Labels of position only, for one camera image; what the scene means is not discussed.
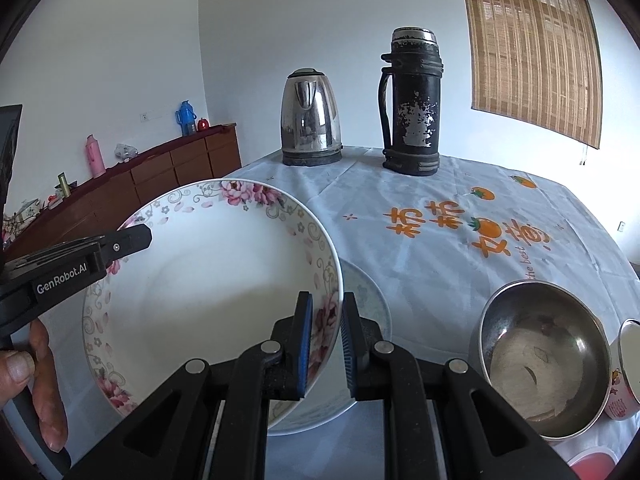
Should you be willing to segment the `person's left hand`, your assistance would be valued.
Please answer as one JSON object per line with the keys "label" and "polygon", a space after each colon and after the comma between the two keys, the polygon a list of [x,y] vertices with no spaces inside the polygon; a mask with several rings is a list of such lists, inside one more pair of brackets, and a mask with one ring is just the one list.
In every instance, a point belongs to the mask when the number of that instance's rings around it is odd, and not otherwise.
{"label": "person's left hand", "polygon": [[1,406],[32,384],[32,403],[41,437],[52,452],[58,453],[68,438],[67,418],[49,346],[49,333],[39,318],[29,325],[28,345],[30,351],[1,351]]}

